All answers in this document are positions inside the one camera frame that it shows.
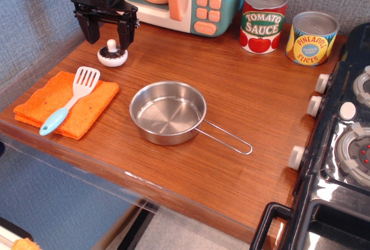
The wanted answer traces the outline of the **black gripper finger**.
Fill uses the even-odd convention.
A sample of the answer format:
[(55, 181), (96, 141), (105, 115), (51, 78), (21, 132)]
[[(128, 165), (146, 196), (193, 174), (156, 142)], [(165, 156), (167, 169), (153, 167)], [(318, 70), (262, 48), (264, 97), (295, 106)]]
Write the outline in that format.
[(120, 20), (118, 22), (117, 31), (121, 49), (127, 50), (130, 44), (134, 41), (135, 28), (136, 21), (134, 19), (129, 21)]
[(90, 44), (96, 43), (100, 38), (99, 22), (94, 18), (90, 18), (80, 12), (76, 12), (76, 18), (80, 28)]

